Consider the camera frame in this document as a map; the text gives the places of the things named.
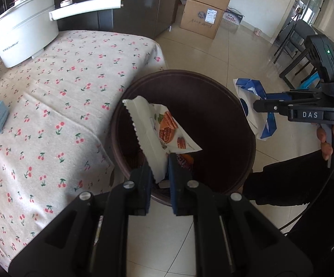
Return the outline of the black chair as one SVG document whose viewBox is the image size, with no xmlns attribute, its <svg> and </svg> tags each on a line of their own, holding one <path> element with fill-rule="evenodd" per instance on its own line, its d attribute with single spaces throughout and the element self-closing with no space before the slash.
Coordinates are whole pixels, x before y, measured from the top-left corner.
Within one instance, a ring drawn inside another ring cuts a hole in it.
<svg viewBox="0 0 334 277">
<path fill-rule="evenodd" d="M 289 33 L 286 35 L 276 53 L 274 53 L 275 59 L 273 63 L 275 64 L 281 54 L 285 52 L 285 48 L 288 44 L 295 48 L 295 54 L 292 62 L 279 75 L 280 79 L 282 79 L 290 89 L 295 89 L 295 87 L 287 78 L 287 74 L 296 68 L 303 61 L 303 59 L 306 59 L 306 63 L 295 73 L 295 76 L 297 76 L 310 64 L 310 60 L 308 59 L 308 49 L 305 48 L 305 39 L 308 36 L 313 35 L 316 35 L 316 31 L 305 21 L 302 19 L 292 21 Z"/>
</svg>

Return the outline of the cherry print tablecloth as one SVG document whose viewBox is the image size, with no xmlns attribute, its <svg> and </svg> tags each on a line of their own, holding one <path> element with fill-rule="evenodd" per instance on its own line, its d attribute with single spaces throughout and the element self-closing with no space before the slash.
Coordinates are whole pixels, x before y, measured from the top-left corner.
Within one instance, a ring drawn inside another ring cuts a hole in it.
<svg viewBox="0 0 334 277">
<path fill-rule="evenodd" d="M 110 191 L 109 126 L 123 92 L 166 67 L 157 42 L 63 31 L 44 52 L 7 68 L 0 58 L 0 269 L 79 193 Z"/>
</svg>

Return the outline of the dark brown trash bin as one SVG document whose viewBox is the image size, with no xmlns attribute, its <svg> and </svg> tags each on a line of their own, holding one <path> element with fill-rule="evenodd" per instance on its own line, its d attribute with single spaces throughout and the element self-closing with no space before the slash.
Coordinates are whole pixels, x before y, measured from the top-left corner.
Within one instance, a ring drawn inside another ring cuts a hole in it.
<svg viewBox="0 0 334 277">
<path fill-rule="evenodd" d="M 122 100 L 142 96 L 162 104 L 201 147 L 192 164 L 167 166 L 171 183 L 196 180 L 213 194 L 231 194 L 243 185 L 255 160 L 256 140 L 239 99 L 217 81 L 192 71 L 166 70 L 144 76 Z"/>
</svg>

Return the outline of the small printed box on floor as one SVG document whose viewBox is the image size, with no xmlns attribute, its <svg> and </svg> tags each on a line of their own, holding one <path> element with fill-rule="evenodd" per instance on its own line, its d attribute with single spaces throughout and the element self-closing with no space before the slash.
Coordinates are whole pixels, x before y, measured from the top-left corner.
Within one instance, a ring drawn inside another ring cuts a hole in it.
<svg viewBox="0 0 334 277">
<path fill-rule="evenodd" d="M 244 15 L 242 15 L 239 11 L 236 9 L 228 8 L 224 14 L 223 19 L 226 21 L 229 21 L 230 23 L 233 23 L 237 26 L 239 26 L 244 18 Z"/>
</svg>

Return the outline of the lower cardboard box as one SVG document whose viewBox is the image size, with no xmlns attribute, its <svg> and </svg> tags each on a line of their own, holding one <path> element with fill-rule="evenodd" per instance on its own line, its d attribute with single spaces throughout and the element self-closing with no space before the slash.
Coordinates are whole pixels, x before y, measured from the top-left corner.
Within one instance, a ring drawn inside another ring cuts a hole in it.
<svg viewBox="0 0 334 277">
<path fill-rule="evenodd" d="M 207 4 L 187 0 L 180 28 L 214 39 L 224 11 Z"/>
</svg>

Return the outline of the white electric cooking pot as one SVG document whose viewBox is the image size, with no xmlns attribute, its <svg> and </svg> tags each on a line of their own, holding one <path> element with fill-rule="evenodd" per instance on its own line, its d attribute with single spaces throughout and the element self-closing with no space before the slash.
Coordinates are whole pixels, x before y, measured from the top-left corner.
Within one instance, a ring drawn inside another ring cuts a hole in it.
<svg viewBox="0 0 334 277">
<path fill-rule="evenodd" d="M 119 9 L 123 0 L 16 0 L 0 15 L 0 58 L 6 68 L 34 58 L 59 34 L 57 21 L 87 12 Z"/>
</svg>

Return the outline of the white snack wrapper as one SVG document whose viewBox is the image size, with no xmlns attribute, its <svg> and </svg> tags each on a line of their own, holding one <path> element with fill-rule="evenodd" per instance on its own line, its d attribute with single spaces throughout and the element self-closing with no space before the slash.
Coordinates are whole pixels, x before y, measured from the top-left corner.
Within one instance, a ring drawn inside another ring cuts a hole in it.
<svg viewBox="0 0 334 277">
<path fill-rule="evenodd" d="M 150 103 L 142 96 L 124 99 L 122 104 L 130 114 L 138 143 L 157 183 L 165 178 L 169 154 L 202 150 L 164 105 Z"/>
</svg>

